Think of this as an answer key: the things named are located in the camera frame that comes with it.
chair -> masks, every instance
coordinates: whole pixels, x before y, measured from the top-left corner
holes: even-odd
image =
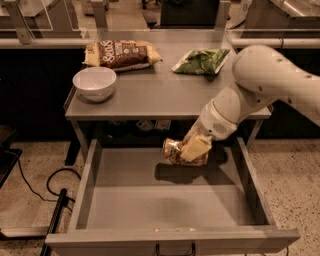
[[[213,28],[216,22],[219,0],[184,0],[177,4],[162,1],[160,24],[152,11],[143,11],[150,28]]]

terrazzo floor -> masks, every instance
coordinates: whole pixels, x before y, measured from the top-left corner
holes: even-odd
[[[15,142],[11,146],[23,151],[25,177],[46,199],[56,199],[47,191],[46,181],[64,167],[68,146],[68,142]],[[256,140],[249,153],[277,226],[297,228],[301,233],[301,238],[289,247],[289,255],[318,256],[320,140]],[[72,168],[81,175],[83,165],[79,154]],[[78,184],[79,179],[66,172],[55,176],[50,188],[57,193],[67,188],[68,196],[75,198]],[[55,203],[43,202],[29,190],[17,165],[0,189],[0,201],[0,228],[48,226],[55,207]],[[57,232],[66,232],[70,216],[71,211],[64,208]],[[43,242],[0,241],[0,255],[40,255]],[[270,255],[284,256],[286,250]]]

green snack bag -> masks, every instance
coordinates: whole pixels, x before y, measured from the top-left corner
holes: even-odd
[[[178,74],[217,74],[226,62],[230,49],[192,50],[172,67]]]

open drawer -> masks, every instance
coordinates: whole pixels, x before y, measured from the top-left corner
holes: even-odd
[[[160,148],[102,148],[93,140],[59,255],[275,253],[300,235],[278,229],[241,138],[208,165],[167,164]]]

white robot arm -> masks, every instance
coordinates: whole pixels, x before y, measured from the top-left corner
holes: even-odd
[[[320,77],[262,45],[243,49],[233,62],[234,83],[202,109],[184,138],[181,158],[194,160],[211,141],[228,138],[251,113],[281,100],[320,126]]]

